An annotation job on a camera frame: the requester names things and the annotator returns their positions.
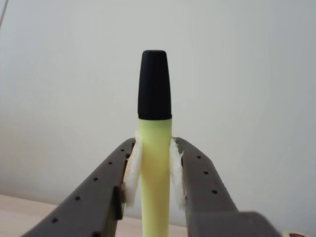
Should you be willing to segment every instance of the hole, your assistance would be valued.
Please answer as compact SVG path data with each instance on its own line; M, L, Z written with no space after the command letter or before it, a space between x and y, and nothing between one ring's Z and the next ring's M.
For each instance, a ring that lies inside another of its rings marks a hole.
M95 231L92 233L92 237L101 237L101 236L102 236L101 233L98 231Z

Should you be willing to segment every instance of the table surface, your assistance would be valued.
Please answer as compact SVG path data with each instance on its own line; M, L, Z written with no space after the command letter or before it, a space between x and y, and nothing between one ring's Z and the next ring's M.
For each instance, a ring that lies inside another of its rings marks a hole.
M19 237L35 226L56 205L0 195L0 237ZM116 237L141 237L142 221L124 217L118 221ZM187 237L187 229L169 226L170 237Z

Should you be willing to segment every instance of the yellow highlighter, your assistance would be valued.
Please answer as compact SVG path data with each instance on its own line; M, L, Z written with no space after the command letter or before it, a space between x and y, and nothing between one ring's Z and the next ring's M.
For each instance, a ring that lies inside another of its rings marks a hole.
M164 51L143 52L138 118L143 141L143 237L168 237L172 115L168 63Z

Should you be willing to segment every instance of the clamp jaw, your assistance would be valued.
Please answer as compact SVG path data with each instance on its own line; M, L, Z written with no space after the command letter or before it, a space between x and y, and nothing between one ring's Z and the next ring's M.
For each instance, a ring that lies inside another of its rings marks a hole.
M182 156L189 237L281 237L256 212L239 212L212 161L175 138ZM135 139L117 147L54 211L22 237L114 237L123 218L123 177Z

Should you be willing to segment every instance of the black cap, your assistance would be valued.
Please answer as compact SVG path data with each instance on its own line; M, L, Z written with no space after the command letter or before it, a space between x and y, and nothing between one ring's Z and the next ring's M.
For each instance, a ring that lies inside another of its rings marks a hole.
M167 54L162 50L143 52L138 90L138 118L172 118Z

